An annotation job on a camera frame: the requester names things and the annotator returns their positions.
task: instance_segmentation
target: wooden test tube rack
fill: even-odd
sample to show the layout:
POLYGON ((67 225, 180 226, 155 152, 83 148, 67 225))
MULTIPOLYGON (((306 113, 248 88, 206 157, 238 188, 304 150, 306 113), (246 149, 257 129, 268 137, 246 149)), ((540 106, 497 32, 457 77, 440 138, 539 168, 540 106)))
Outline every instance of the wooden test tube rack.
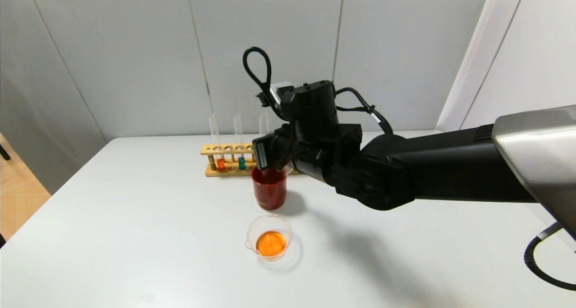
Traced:
POLYGON ((202 146, 200 154, 208 157, 208 166, 206 167, 207 177, 247 177, 250 176, 252 170, 256 168, 256 159, 254 159, 252 144, 249 142, 243 144, 205 144, 202 146), (222 155, 224 156, 226 169, 219 171, 218 159, 220 159, 222 155), (238 169, 238 157, 241 155, 244 156, 246 170, 238 169))

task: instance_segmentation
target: empty test tube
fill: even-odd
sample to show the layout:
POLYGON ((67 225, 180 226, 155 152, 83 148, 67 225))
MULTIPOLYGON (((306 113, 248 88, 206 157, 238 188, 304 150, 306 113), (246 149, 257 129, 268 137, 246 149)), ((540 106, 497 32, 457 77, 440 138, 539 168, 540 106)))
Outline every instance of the empty test tube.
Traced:
POLYGON ((268 113, 260 114, 260 119, 258 120, 258 128, 261 137, 268 134, 268 131, 270 131, 270 126, 268 125, 268 113))

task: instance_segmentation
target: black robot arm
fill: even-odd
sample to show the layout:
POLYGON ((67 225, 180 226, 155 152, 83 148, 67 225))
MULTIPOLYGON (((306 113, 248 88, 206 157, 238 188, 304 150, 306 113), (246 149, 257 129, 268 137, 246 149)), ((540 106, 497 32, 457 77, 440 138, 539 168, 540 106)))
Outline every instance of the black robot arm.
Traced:
POLYGON ((244 53, 243 64, 261 87, 257 96, 262 105, 271 106, 278 117, 289 122, 274 134, 253 141, 261 170, 281 170, 289 165, 378 210, 416 198, 535 202, 492 142, 491 125, 405 139, 393 134, 386 119, 352 88, 336 91, 332 82, 319 81, 286 86, 274 97, 266 53, 252 47, 244 53), (251 52, 265 58, 265 83, 248 67, 251 52), (342 92, 354 93, 362 106, 337 107, 335 97, 342 92), (360 125, 339 123, 337 109, 369 113, 385 134, 360 150, 360 125))
MULTIPOLYGON (((359 125, 337 125, 331 136, 297 142, 287 162, 300 173, 335 187, 340 195, 378 210, 414 199, 531 203, 491 139, 492 125, 405 139, 374 138, 362 150, 359 125)), ((254 140, 257 165, 273 163, 284 152, 290 126, 254 140)))

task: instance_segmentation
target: test tube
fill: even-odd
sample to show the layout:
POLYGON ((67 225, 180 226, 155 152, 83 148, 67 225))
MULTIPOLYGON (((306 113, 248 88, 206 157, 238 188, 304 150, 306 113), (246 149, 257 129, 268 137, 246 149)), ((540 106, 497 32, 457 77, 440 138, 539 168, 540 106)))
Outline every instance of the test tube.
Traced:
MULTIPOLYGON (((215 145, 214 150, 222 150, 222 144, 220 144, 220 133, 218 132, 218 124, 216 123, 216 115, 214 113, 210 114, 208 117, 208 123, 210 123, 210 134, 212 135, 212 143, 215 145)), ((214 156, 209 155, 208 161, 210 162, 210 169, 216 170, 216 164, 214 163, 214 156)), ((218 160, 218 171, 225 171, 226 165, 224 163, 224 155, 220 155, 218 160)))
MULTIPOLYGON (((242 121, 240 120, 240 113, 234 115, 234 137, 237 144, 242 144, 242 121)), ((246 170, 246 160, 242 154, 238 156, 238 169, 246 170)))
POLYGON ((270 126, 268 125, 268 113, 261 113, 260 119, 258 120, 258 126, 260 129, 260 136, 266 136, 270 131, 270 126))

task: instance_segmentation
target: glass beaker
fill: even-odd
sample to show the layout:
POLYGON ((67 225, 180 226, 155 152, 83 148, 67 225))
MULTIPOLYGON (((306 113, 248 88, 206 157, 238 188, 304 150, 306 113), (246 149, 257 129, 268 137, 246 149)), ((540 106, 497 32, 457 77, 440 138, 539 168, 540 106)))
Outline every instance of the glass beaker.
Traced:
POLYGON ((292 241, 292 228, 277 214, 258 217, 248 228, 246 248, 265 261, 275 261, 286 253, 292 241))

